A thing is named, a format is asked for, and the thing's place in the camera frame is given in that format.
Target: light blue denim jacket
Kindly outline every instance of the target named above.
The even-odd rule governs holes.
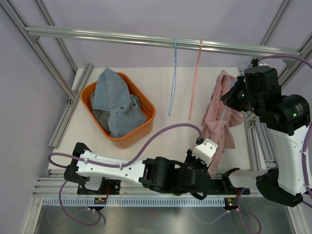
[[[99,76],[90,102],[93,115],[111,137],[123,137],[147,120],[137,96],[131,95],[127,83],[109,68]]]

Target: cable tie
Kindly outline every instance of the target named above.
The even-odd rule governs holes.
[[[302,151],[302,150],[300,150],[300,152],[301,152],[302,154],[304,154],[305,156],[308,155],[308,152],[307,152],[307,151]]]
[[[312,189],[312,186],[311,186],[311,185],[303,184],[303,186],[306,187],[306,188]]]

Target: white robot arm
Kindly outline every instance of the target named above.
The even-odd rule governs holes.
[[[92,153],[83,143],[77,143],[73,155],[83,161],[72,160],[67,166],[66,180],[83,185],[85,189],[98,191],[106,178],[131,182],[159,193],[204,193],[209,189],[211,178],[207,165],[211,162],[217,144],[206,139],[193,151],[188,151],[185,162],[168,160],[163,157],[137,160],[122,167],[127,160],[100,156]],[[116,167],[103,167],[101,164]]]
[[[237,77],[234,87],[221,100],[237,111],[253,112],[267,124],[278,168],[236,170],[228,179],[234,187],[259,190],[268,200],[294,207],[303,201],[302,194],[307,191],[301,150],[310,124],[310,107],[299,95],[283,96],[277,71],[257,64],[254,59],[253,67]],[[308,180],[312,181],[309,168]]]

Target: white platform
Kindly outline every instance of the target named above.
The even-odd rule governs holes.
[[[126,73],[130,79],[141,89],[156,107],[156,117],[154,127],[148,136],[127,149],[119,149],[108,140],[94,123],[93,119],[81,103],[79,102],[75,114],[68,126],[64,139],[54,152],[71,154],[77,142],[85,143],[94,153],[132,159],[150,136],[175,123],[192,123],[200,126],[206,107],[210,102],[210,97],[215,86],[216,77],[222,70],[233,76],[238,75],[237,67],[200,67],[198,71],[197,91],[195,95],[193,115],[188,120],[190,99],[194,81],[194,67],[177,68],[177,83],[175,100],[172,114],[168,117],[168,108],[171,94],[173,68],[112,68],[116,72]],[[78,69],[74,85],[76,85],[83,69]],[[104,68],[93,70],[88,84],[96,81]],[[234,136],[236,149],[226,150],[223,154],[218,172],[222,173],[233,167],[242,169],[249,168],[246,138],[243,124],[231,128]],[[157,137],[143,152],[141,159],[156,156],[163,156],[169,159],[184,161],[186,151],[195,147],[198,137],[196,130],[188,127],[172,129]],[[54,157],[54,161],[63,165],[68,165],[70,159],[64,157]]]

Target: orange basket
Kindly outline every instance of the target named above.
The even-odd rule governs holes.
[[[135,142],[140,140],[145,135],[149,134],[149,132],[153,128],[153,120],[156,114],[155,106],[148,100],[148,98],[139,90],[139,88],[129,79],[129,77],[121,72],[117,72],[121,78],[127,83],[130,94],[137,96],[141,103],[141,109],[144,115],[146,116],[147,120],[138,128],[134,129],[132,132],[128,133],[127,135],[119,138],[110,137],[110,132],[104,130],[97,119],[94,117],[91,111],[91,102],[90,96],[91,93],[96,89],[97,82],[93,82],[92,84],[86,86],[83,91],[81,92],[80,99],[83,105],[88,110],[89,114],[92,116],[94,122],[98,125],[101,129],[103,134],[110,139],[117,147],[119,148],[128,148],[129,146],[133,145]]]

